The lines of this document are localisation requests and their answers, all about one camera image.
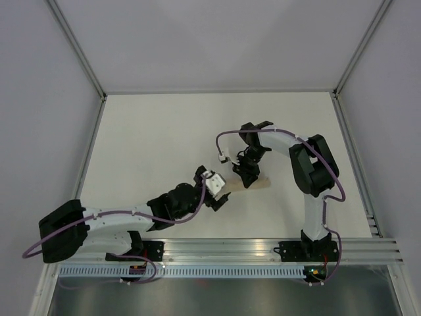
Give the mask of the beige cloth napkin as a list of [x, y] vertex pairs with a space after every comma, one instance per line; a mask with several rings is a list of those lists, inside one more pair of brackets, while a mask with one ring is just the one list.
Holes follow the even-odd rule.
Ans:
[[239, 178], [231, 178], [226, 181], [224, 187], [225, 192], [240, 192], [244, 190], [258, 190], [263, 188], [269, 188], [271, 181], [268, 177], [258, 178], [248, 188], [246, 188]]

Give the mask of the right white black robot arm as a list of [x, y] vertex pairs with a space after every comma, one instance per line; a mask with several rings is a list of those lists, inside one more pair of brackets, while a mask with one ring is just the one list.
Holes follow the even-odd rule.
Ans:
[[300, 251], [308, 260], [317, 259], [332, 241], [332, 233], [326, 228], [326, 198], [339, 176], [325, 138], [319, 134], [300, 138], [288, 131], [279, 132], [268, 121], [242, 125], [239, 136], [247, 148], [237, 154], [232, 170], [245, 188], [257, 181], [259, 162], [266, 152], [277, 151], [290, 158], [294, 181], [305, 201]]

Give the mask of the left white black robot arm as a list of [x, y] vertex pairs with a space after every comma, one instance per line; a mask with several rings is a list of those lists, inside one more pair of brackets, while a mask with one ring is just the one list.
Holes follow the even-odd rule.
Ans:
[[226, 180], [200, 166], [194, 184], [181, 183], [146, 203], [120, 208], [84, 207], [72, 199], [39, 221], [44, 263], [99, 255], [106, 261], [135, 261], [146, 254], [142, 234], [192, 220], [203, 206], [219, 210], [227, 201]]

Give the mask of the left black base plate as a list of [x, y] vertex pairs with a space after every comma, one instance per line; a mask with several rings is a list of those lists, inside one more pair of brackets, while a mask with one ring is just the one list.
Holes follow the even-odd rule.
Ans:
[[106, 253], [105, 261], [109, 262], [125, 262], [140, 261], [144, 262], [145, 258], [153, 262], [162, 261], [164, 255], [164, 242], [146, 240], [140, 244], [132, 244], [128, 251], [121, 254]]

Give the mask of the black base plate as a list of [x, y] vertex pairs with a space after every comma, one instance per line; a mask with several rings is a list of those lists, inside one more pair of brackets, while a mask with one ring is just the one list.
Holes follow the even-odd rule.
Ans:
[[140, 261], [144, 262], [145, 258], [153, 262], [162, 261], [164, 255], [164, 242], [146, 240], [140, 244], [132, 244], [128, 251], [121, 254], [106, 253], [105, 261], [109, 262], [125, 262]]
[[339, 248], [335, 241], [318, 244], [302, 241], [283, 241], [273, 248], [280, 255], [282, 262], [336, 262], [339, 259]]

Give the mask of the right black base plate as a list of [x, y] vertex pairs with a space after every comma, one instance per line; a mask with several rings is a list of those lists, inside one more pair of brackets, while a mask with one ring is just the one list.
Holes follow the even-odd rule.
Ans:
[[282, 262], [336, 262], [339, 259], [339, 248], [335, 241], [318, 244], [302, 241], [283, 241], [273, 248], [280, 255]]

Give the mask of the aluminium mounting rail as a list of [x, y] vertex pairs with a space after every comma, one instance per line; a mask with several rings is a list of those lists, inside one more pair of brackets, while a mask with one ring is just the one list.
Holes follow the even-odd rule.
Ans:
[[[273, 251], [279, 242], [298, 239], [166, 239], [162, 262], [188, 263], [269, 263], [282, 262]], [[339, 248], [342, 264], [401, 264], [403, 257], [391, 238], [344, 238]]]

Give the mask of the left aluminium frame post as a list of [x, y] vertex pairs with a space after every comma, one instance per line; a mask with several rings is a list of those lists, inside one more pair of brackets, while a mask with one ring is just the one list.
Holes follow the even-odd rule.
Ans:
[[67, 18], [65, 17], [58, 1], [56, 0], [46, 0], [45, 4], [50, 10], [53, 18], [56, 20], [57, 25], [59, 26], [62, 34], [64, 35], [66, 41], [68, 42], [71, 50], [75, 54], [83, 72], [87, 76], [89, 83], [93, 86], [93, 89], [96, 91], [101, 101], [106, 99], [106, 92], [104, 91], [101, 83], [99, 82], [93, 68], [88, 61], [82, 46], [80, 45], [78, 39], [76, 38], [71, 25], [69, 24]]

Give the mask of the aluminium frame post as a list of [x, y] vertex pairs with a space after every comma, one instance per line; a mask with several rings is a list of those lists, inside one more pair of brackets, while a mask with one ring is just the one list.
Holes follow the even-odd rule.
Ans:
[[93, 68], [88, 61], [82, 46], [80, 45], [78, 39], [76, 38], [71, 25], [69, 24], [67, 18], [65, 17], [58, 1], [56, 0], [46, 0], [45, 4], [50, 10], [53, 18], [56, 20], [57, 25], [59, 26], [62, 34], [64, 35], [66, 41], [68, 42], [71, 50], [75, 54], [83, 72], [87, 76], [89, 83], [93, 86], [93, 89], [96, 91], [101, 101], [106, 99], [106, 92], [104, 91], [101, 83], [99, 82]]
[[346, 83], [348, 82], [349, 78], [351, 77], [352, 73], [354, 72], [356, 66], [358, 65], [360, 59], [364, 55], [364, 52], [368, 48], [370, 42], [372, 41], [376, 31], [380, 27], [380, 24], [384, 20], [385, 16], [387, 15], [389, 9], [391, 8], [392, 4], [394, 4], [394, 0], [383, 0], [381, 1], [379, 7], [376, 9], [374, 16], [372, 17], [369, 25], [367, 26], [366, 30], [362, 38], [360, 39], [357, 48], [354, 50], [345, 70], [343, 71], [342, 75], [339, 78], [338, 83], [336, 84], [335, 88], [331, 92], [331, 96], [333, 98], [338, 98], [341, 91], [344, 89]]

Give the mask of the right aluminium frame post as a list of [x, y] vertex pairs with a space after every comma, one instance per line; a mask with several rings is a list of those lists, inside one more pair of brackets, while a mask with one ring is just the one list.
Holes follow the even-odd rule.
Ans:
[[333, 98], [338, 98], [341, 91], [344, 89], [346, 83], [348, 82], [349, 78], [351, 77], [352, 73], [354, 72], [356, 66], [358, 65], [360, 59], [364, 55], [364, 52], [368, 48], [370, 42], [372, 41], [376, 31], [380, 27], [380, 24], [384, 20], [385, 16], [387, 15], [389, 9], [391, 8], [392, 4], [394, 4], [394, 0], [383, 0], [381, 1], [379, 7], [376, 9], [374, 16], [372, 17], [369, 25], [367, 26], [366, 30], [362, 38], [360, 39], [357, 48], [354, 50], [345, 70], [343, 71], [342, 75], [339, 78], [338, 83], [336, 84], [335, 88], [331, 92], [331, 96]]

